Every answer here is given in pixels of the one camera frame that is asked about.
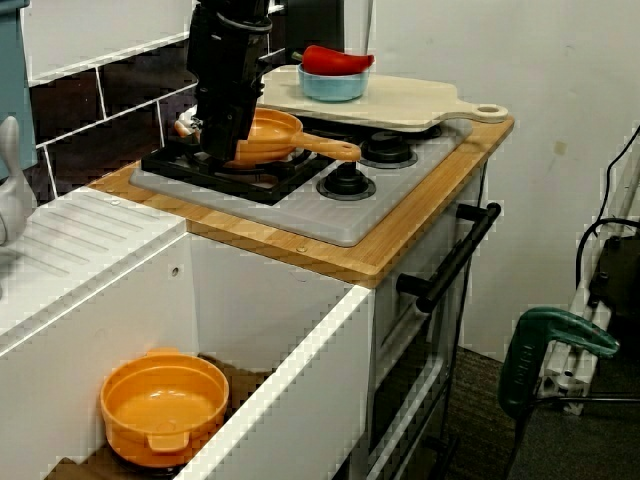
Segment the cutting board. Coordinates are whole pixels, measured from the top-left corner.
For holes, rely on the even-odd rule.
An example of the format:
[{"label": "cutting board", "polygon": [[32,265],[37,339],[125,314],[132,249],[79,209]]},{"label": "cutting board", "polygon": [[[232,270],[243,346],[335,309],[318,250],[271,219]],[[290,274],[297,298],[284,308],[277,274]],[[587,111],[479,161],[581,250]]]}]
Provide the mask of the cutting board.
[{"label": "cutting board", "polygon": [[500,123],[509,113],[498,105],[463,102],[458,98],[456,87],[448,83],[374,73],[369,76],[364,95],[340,103],[306,97],[298,84],[295,65],[272,70],[263,77],[263,81],[264,95],[258,100],[261,106],[294,115],[404,132],[423,131],[451,118]]}]

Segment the dark tile wall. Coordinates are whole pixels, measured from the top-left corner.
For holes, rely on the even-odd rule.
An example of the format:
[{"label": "dark tile wall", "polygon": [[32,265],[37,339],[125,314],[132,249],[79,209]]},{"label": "dark tile wall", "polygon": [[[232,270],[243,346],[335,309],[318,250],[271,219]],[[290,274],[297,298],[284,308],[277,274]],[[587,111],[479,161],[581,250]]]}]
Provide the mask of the dark tile wall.
[{"label": "dark tile wall", "polygon": [[[263,54],[283,65],[286,10],[272,15]],[[39,204],[139,160],[175,136],[195,105],[188,40],[31,88],[38,163],[25,170]]]},{"label": "dark tile wall", "polygon": [[95,70],[30,89],[36,143],[104,118]]},{"label": "dark tile wall", "polygon": [[58,195],[160,148],[156,107],[120,115],[48,146]]},{"label": "dark tile wall", "polygon": [[193,85],[186,69],[187,42],[179,42],[101,67],[108,115],[129,110]]},{"label": "dark tile wall", "polygon": [[55,198],[53,193],[53,185],[51,183],[51,176],[49,175],[49,166],[47,164],[47,158],[45,151],[39,149],[37,151],[38,163],[33,167],[27,168],[24,171],[24,176],[27,178],[31,190],[33,190],[38,205],[44,205]]}]

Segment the pot handle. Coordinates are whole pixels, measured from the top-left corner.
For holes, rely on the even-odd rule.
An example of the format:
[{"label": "pot handle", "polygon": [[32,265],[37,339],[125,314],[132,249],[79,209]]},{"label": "pot handle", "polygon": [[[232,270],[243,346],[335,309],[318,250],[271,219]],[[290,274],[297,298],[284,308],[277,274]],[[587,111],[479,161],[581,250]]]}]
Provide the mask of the pot handle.
[{"label": "pot handle", "polygon": [[154,453],[176,453],[189,445],[189,432],[175,435],[147,435],[147,443]]},{"label": "pot handle", "polygon": [[321,153],[343,162],[357,162],[360,160],[360,147],[353,143],[317,137],[304,132],[294,135],[291,143],[296,147]]},{"label": "pot handle", "polygon": [[152,348],[146,353],[147,357],[152,357],[154,355],[175,355],[176,353],[180,353],[175,347],[157,347]]}]

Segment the orange bowl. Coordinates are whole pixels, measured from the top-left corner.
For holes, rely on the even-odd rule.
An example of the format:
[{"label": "orange bowl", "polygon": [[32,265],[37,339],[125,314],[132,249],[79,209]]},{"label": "orange bowl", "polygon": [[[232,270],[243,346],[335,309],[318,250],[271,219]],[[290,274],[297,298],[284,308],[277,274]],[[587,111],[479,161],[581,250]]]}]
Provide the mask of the orange bowl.
[{"label": "orange bowl", "polygon": [[229,383],[215,366],[175,348],[116,369],[100,391],[107,440],[144,467],[183,465],[222,427]]}]

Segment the red object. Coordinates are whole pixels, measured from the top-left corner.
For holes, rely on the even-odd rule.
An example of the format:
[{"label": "red object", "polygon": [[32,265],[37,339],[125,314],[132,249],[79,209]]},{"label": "red object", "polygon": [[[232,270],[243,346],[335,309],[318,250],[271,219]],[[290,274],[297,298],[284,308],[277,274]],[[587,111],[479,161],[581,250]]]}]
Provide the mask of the red object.
[{"label": "red object", "polygon": [[347,55],[311,45],[302,55],[302,68],[312,75],[355,75],[373,64],[373,55]]}]

